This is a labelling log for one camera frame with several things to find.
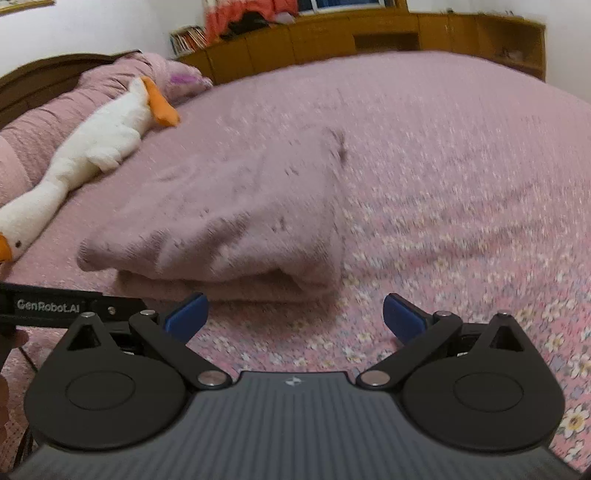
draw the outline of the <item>white logo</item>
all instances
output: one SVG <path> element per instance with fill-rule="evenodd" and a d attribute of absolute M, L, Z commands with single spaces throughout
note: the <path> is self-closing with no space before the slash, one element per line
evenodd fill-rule
<path fill-rule="evenodd" d="M 20 299 L 17 302 L 17 308 L 19 310 L 36 310 L 38 312 L 80 313 L 80 305 L 74 303 L 56 305 L 53 302 L 45 303 L 44 301 L 24 301 Z"/>
<path fill-rule="evenodd" d="M 297 377 L 291 377 L 287 379 L 285 383 L 290 387 L 297 387 L 299 384 L 303 383 L 303 380 Z"/>

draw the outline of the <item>stuffed goose toy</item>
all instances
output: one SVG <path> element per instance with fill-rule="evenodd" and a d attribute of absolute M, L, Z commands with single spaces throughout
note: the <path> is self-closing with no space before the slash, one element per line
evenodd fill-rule
<path fill-rule="evenodd" d="M 138 77 L 80 124 L 53 155 L 41 182 L 0 208 L 0 262 L 15 261 L 27 250 L 68 192 L 119 167 L 139 147 L 153 117 L 164 126 L 180 121 L 154 82 Z"/>

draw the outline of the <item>stack of books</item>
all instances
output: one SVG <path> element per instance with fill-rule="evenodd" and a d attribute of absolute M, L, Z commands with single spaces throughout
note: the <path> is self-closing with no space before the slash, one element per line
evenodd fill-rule
<path fill-rule="evenodd" d="M 174 54 L 177 57 L 207 47 L 205 33 L 201 27 L 183 27 L 172 32 L 170 34 L 170 43 L 173 45 Z"/>

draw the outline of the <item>human hand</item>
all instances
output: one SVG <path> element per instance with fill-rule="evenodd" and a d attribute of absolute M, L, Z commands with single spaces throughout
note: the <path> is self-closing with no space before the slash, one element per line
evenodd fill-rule
<path fill-rule="evenodd" d="M 29 340 L 29 335 L 24 330 L 17 330 L 12 338 L 12 348 L 22 347 Z M 0 375 L 0 444 L 7 438 L 6 424 L 8 423 L 8 382 L 3 375 Z"/>

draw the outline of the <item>metal screw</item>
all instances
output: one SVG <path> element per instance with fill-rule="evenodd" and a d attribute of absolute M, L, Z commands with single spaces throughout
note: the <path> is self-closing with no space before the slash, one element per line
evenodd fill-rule
<path fill-rule="evenodd" d="M 199 383 L 207 385 L 208 387 L 219 387 L 226 381 L 226 374 L 219 370 L 207 370 L 202 372 L 197 377 Z"/>
<path fill-rule="evenodd" d="M 390 381 L 390 375 L 381 370 L 369 370 L 361 374 L 361 381 L 371 387 L 382 387 Z"/>

